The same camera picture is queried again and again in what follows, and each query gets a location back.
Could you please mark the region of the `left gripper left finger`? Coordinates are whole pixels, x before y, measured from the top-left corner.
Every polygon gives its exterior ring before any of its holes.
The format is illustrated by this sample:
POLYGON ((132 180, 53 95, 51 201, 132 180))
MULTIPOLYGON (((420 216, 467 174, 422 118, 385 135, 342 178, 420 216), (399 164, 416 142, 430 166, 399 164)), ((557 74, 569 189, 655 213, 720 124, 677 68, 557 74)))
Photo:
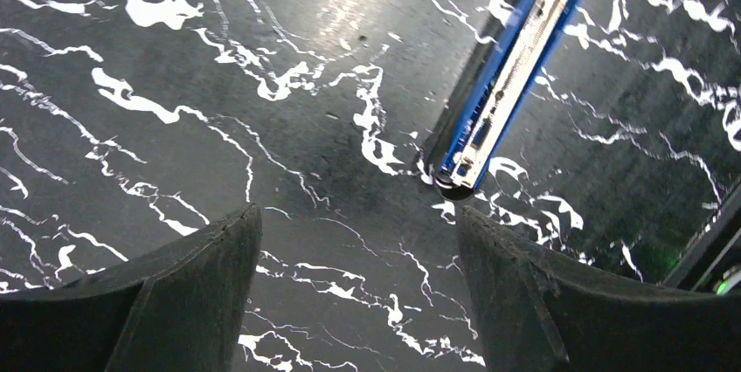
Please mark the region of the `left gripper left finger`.
POLYGON ((2 370, 229 370, 261 239, 248 204, 62 287, 3 295, 2 370))

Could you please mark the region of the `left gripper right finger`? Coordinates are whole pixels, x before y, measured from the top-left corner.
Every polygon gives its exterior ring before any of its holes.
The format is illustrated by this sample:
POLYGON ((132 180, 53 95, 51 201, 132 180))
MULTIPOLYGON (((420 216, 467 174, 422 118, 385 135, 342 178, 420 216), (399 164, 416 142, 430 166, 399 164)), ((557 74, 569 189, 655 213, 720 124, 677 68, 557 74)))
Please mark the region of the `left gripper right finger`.
POLYGON ((464 207, 461 268, 490 371, 737 371, 740 297, 582 264, 464 207))

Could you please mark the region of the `blue stapler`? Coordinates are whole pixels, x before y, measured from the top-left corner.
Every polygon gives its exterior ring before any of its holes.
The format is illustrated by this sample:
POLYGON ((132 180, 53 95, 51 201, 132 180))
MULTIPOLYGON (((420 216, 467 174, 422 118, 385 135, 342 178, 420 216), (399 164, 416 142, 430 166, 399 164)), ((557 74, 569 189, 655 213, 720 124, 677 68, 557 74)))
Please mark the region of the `blue stapler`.
POLYGON ((446 199, 473 196, 581 0, 503 0, 489 17, 432 133, 423 170, 446 199))

